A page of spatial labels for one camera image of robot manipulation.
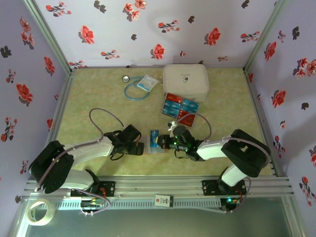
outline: clear tape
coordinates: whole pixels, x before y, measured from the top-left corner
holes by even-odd
[[[37,220],[35,217],[36,210],[40,205],[45,204],[47,211],[43,218]],[[29,206],[27,209],[26,215],[29,220],[29,224],[32,226],[44,226],[47,225],[55,216],[56,207],[55,204],[46,200],[46,199],[38,199]]]

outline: floral wallpaper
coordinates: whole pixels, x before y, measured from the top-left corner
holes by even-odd
[[[316,32],[310,29],[315,8],[316,1],[290,1],[248,70],[270,145],[310,236],[316,233]]]
[[[70,67],[243,67],[276,0],[35,2]]]
[[[0,31],[0,208],[6,213],[0,236],[6,237],[28,167],[45,146],[66,73],[23,1],[1,3]]]

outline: plastic container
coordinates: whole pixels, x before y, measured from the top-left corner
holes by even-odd
[[[163,68],[163,94],[202,102],[209,92],[207,71],[202,64],[172,64]]]

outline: blue package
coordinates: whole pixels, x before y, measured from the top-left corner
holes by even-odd
[[[150,131],[150,147],[160,147],[156,143],[156,138],[159,136],[159,131],[158,130],[151,130]]]
[[[184,99],[182,106],[198,110],[198,102]]]
[[[173,118],[177,118],[179,114],[179,110],[167,107],[166,105],[162,109],[162,113],[165,115],[169,115]]]
[[[190,107],[183,106],[183,105],[181,105],[180,110],[184,110],[184,111],[189,112],[189,113],[196,113],[198,111],[195,108],[190,108]]]
[[[179,109],[181,106],[179,103],[170,100],[165,100],[164,105],[175,109]]]

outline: gray cable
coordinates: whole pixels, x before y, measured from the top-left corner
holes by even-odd
[[[84,190],[81,190],[81,189],[75,189],[75,190],[77,190],[77,191],[79,191],[79,192],[82,192],[82,193],[84,193],[84,194],[87,194],[87,195],[91,195],[91,196],[95,196],[95,197],[97,197],[97,198],[101,198],[101,199],[107,201],[108,204],[109,204],[109,205],[106,206],[105,208],[103,208],[103,209],[101,209],[101,210],[94,211],[94,212],[92,212],[92,213],[89,213],[89,212],[87,212],[87,211],[84,212],[82,209],[80,209],[81,212],[84,213],[85,215],[93,216],[94,214],[97,214],[97,213],[99,213],[99,212],[101,212],[101,211],[105,211],[106,209],[109,209],[109,208],[111,207],[111,202],[110,202],[110,200],[109,200],[107,197],[103,197],[103,196],[101,196],[101,195],[93,194],[93,193],[90,193],[90,192],[87,192],[87,191],[84,191]]]
[[[189,113],[184,115],[182,118],[178,119],[176,121],[176,123],[180,122],[182,119],[184,119],[185,117],[189,116],[189,115],[198,115],[200,116],[202,119],[204,119],[209,127],[209,135],[204,139],[204,141],[206,141],[208,138],[210,138],[210,136],[212,135],[212,127],[211,124],[209,123],[209,121],[206,119],[206,117],[204,117],[203,115],[199,114],[199,113]]]
[[[109,112],[109,111],[107,111],[107,110],[105,110],[105,109],[101,109],[101,108],[93,108],[93,109],[91,109],[90,112],[89,112],[89,119],[90,119],[90,121],[92,122],[92,124],[100,131],[100,133],[101,133],[100,139],[97,139],[96,141],[93,141],[93,142],[87,142],[87,143],[83,143],[83,144],[80,144],[80,145],[76,145],[76,146],[70,147],[69,149],[67,149],[67,150],[63,151],[61,154],[59,154],[59,155],[55,158],[55,160],[50,164],[50,166],[48,167],[48,169],[45,171],[45,173],[43,174],[43,176],[42,176],[41,179],[39,180],[38,184],[37,184],[36,187],[35,187],[35,192],[37,192],[37,191],[39,190],[39,188],[40,188],[41,184],[43,183],[44,179],[46,178],[46,176],[48,175],[48,173],[50,172],[50,170],[52,169],[52,167],[58,162],[58,160],[60,159],[60,157],[62,157],[64,154],[66,154],[67,152],[70,152],[70,151],[72,151],[72,150],[74,150],[74,149],[78,149],[78,148],[80,148],[80,147],[85,147],[85,146],[94,145],[94,144],[96,144],[96,143],[102,141],[102,139],[103,139],[103,137],[104,137],[103,131],[102,131],[102,129],[101,129],[98,125],[95,124],[95,122],[93,121],[93,119],[92,119],[92,117],[91,117],[91,113],[92,113],[92,111],[94,111],[94,110],[102,110],[102,111],[105,111],[105,112],[109,113],[110,115],[112,115],[113,117],[115,117],[115,118],[120,122],[120,124],[122,125],[122,127],[124,127],[124,124],[121,122],[121,120],[119,120],[118,117],[116,117],[116,116],[115,116],[114,114],[112,114],[111,112]]]
[[[251,188],[251,179],[250,179],[249,177],[246,177],[245,179],[248,179],[248,180],[249,180],[248,190],[247,190],[245,196],[243,197],[241,203],[232,211],[232,213],[235,212],[238,208],[240,208],[241,205],[243,205],[243,203],[245,202],[246,197],[247,197],[248,194],[249,194],[249,191],[250,191],[250,188]]]

